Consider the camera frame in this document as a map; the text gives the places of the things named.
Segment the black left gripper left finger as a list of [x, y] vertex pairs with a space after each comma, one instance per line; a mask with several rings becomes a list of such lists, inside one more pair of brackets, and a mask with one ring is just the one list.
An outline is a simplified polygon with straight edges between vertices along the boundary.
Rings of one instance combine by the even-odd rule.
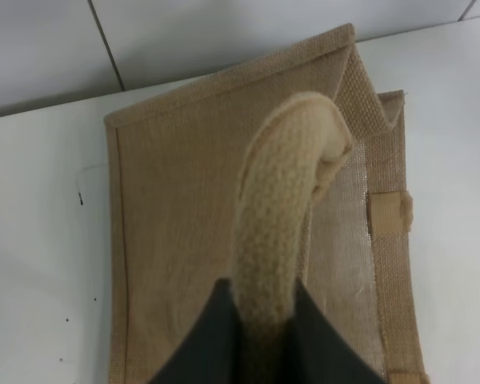
[[151, 383], [239, 383], [242, 335], [230, 281], [220, 278], [191, 331]]

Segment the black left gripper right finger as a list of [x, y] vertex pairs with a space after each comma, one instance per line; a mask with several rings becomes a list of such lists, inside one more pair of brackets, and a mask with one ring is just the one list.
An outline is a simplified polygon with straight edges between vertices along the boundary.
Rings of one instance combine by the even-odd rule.
[[384, 382], [342, 339], [299, 280], [294, 298], [283, 343], [283, 383]]

